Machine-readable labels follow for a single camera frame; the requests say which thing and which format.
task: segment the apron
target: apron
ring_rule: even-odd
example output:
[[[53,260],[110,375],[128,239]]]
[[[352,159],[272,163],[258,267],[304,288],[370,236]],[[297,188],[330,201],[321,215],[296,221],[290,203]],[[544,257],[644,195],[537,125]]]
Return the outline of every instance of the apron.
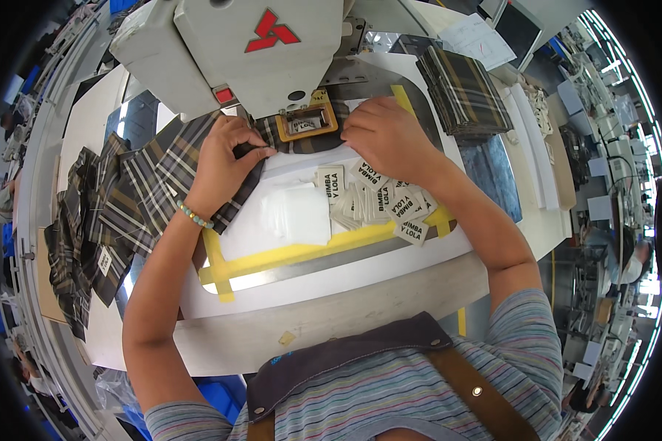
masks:
[[[534,428],[454,349],[451,338],[427,312],[266,362],[248,383],[248,440],[273,441],[275,406],[305,382],[362,358],[406,348],[425,353],[497,441],[539,440]]]

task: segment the sewing machine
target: sewing machine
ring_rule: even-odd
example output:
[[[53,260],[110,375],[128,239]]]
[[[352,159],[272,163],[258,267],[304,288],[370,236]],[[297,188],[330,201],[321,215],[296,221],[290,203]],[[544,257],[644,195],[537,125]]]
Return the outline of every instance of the sewing machine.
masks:
[[[110,50],[182,121],[238,103],[260,119],[305,110],[319,86],[367,81],[346,59],[360,50],[361,14],[391,26],[402,13],[430,29],[412,3],[152,0],[125,19]]]

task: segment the computer monitor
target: computer monitor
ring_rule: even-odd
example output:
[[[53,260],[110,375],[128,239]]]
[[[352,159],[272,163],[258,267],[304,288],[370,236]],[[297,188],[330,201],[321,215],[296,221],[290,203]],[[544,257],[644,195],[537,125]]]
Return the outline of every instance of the computer monitor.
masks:
[[[531,60],[532,52],[537,50],[544,26],[524,6],[512,2],[505,6],[495,30],[517,55],[509,63],[523,71]]]

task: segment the striped shirt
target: striped shirt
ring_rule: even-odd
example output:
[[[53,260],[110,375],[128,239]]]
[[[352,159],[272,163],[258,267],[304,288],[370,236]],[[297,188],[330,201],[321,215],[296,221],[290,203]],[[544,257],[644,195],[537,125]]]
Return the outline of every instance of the striped shirt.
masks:
[[[520,291],[503,301],[490,318],[485,343],[451,337],[459,353],[541,439],[554,434],[561,422],[563,368],[542,291]],[[211,406],[189,401],[155,406],[145,421],[155,441],[244,441],[248,433],[246,407],[233,427]],[[276,440],[365,441],[400,427],[435,440],[455,434],[471,441],[492,439],[427,357],[414,349],[364,358],[313,378],[274,414]]]

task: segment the turquoise bead bracelet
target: turquoise bead bracelet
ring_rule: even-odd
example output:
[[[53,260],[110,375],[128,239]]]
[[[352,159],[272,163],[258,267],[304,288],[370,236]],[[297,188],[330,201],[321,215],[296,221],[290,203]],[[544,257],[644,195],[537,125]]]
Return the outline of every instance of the turquoise bead bracelet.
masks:
[[[183,211],[185,215],[189,216],[189,219],[193,220],[194,222],[203,226],[204,228],[213,229],[213,222],[206,222],[203,219],[201,219],[199,216],[196,215],[196,213],[191,211],[191,208],[184,205],[184,202],[181,202],[181,199],[177,200],[177,206],[181,208],[181,211]]]

